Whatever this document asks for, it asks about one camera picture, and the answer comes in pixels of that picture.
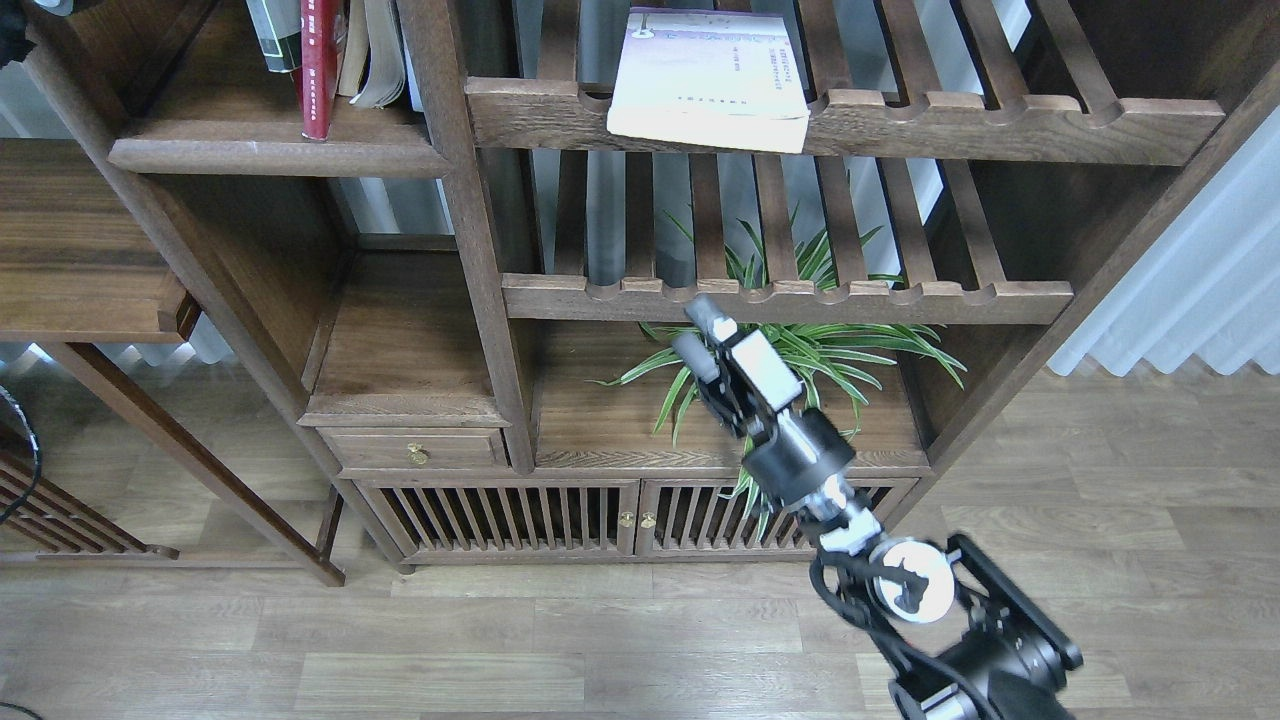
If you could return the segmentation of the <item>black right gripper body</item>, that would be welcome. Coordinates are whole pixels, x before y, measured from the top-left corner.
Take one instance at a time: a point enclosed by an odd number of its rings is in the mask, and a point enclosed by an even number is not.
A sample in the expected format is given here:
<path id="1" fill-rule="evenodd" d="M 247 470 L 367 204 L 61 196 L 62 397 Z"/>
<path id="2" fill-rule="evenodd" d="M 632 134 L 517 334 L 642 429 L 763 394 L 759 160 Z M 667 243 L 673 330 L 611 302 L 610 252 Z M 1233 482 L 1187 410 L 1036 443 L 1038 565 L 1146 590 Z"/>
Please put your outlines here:
<path id="1" fill-rule="evenodd" d="M 707 347 L 721 369 L 698 387 L 710 410 L 751 448 L 742 469 L 773 509 L 847 509 L 844 471 L 854 451 L 817 410 L 796 413 L 804 386 L 760 331 Z"/>

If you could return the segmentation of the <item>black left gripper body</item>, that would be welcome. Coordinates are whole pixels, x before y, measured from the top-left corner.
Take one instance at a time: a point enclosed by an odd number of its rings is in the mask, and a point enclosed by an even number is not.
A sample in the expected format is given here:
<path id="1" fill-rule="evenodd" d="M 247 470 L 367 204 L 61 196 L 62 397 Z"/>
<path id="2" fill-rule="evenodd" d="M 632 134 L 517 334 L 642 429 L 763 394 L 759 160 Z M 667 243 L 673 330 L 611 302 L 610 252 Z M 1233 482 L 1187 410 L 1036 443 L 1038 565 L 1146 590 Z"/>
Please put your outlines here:
<path id="1" fill-rule="evenodd" d="M 33 1 L 50 14 L 67 17 L 76 9 L 76 1 Z M 28 17 L 22 1 L 1 1 L 1 65 L 10 61 L 23 61 L 35 49 L 35 42 L 26 37 Z"/>

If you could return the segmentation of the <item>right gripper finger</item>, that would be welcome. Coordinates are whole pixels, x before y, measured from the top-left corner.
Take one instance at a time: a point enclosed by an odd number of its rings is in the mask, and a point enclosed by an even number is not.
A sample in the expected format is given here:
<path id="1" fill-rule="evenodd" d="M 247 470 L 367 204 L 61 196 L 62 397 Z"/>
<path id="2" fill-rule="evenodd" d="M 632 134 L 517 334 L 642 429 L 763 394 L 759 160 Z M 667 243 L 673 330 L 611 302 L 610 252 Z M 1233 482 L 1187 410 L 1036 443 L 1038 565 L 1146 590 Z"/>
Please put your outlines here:
<path id="1" fill-rule="evenodd" d="M 714 383 L 721 378 L 721 365 L 717 356 L 696 333 L 677 334 L 673 337 L 671 347 L 698 382 Z"/>
<path id="2" fill-rule="evenodd" d="M 707 293 L 700 293 L 686 304 L 686 316 L 709 346 L 724 345 L 739 333 L 737 322 Z"/>

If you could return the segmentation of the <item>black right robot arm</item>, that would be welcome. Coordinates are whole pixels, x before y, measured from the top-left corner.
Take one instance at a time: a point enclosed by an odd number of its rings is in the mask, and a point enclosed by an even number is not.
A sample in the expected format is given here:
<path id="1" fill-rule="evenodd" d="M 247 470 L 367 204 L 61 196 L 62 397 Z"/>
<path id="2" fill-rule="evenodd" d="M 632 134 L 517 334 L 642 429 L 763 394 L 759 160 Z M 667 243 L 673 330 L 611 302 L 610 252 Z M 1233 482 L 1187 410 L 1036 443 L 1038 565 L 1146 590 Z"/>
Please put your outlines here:
<path id="1" fill-rule="evenodd" d="M 893 669 L 905 719 L 1066 719 L 1059 702 L 1079 647 L 964 534 L 945 544 L 884 532 L 845 477 L 855 452 L 828 418 L 797 411 L 800 379 L 759 331 L 709 297 L 675 340 L 703 402 L 751 442 L 742 469 L 768 509 L 794 516 L 815 550 L 809 577 Z"/>

